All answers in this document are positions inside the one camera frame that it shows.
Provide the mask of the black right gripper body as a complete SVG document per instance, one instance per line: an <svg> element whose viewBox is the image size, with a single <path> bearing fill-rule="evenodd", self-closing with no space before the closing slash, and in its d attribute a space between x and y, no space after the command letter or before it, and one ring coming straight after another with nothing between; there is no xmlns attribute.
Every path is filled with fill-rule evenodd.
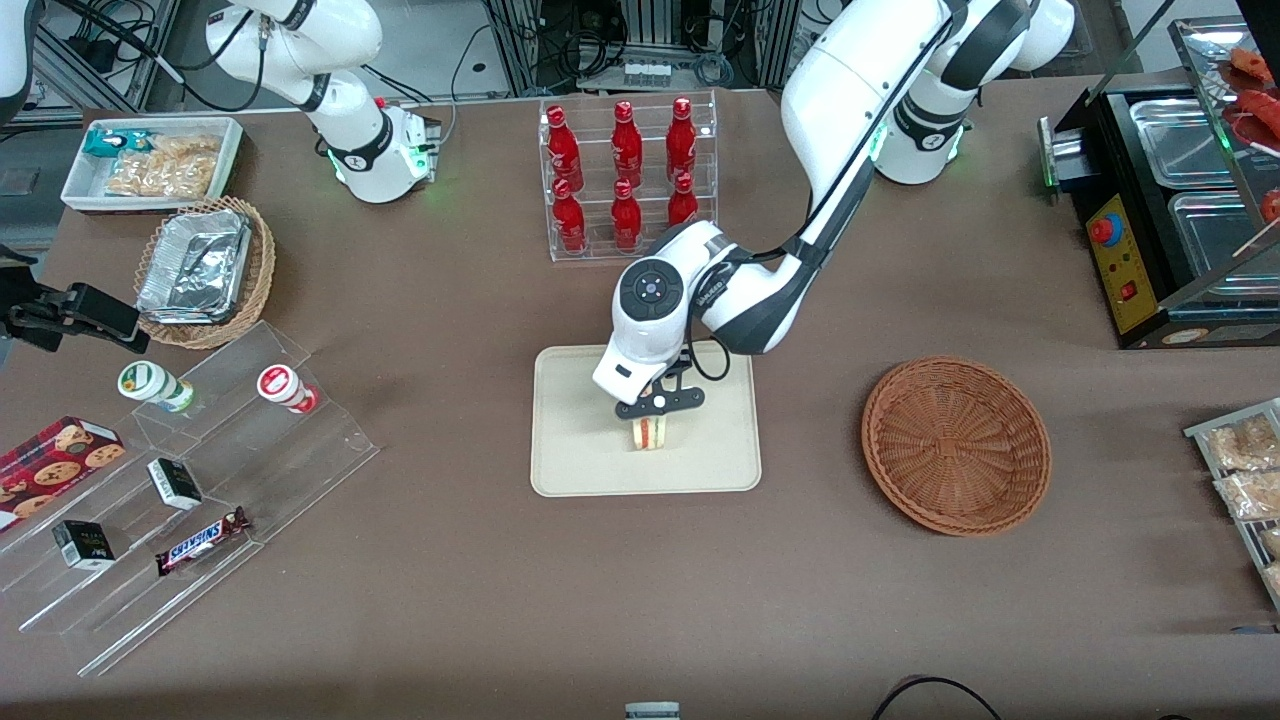
<svg viewBox="0 0 1280 720"><path fill-rule="evenodd" d="M3 288L3 338L56 352L64 336L63 304L70 290Z"/></svg>

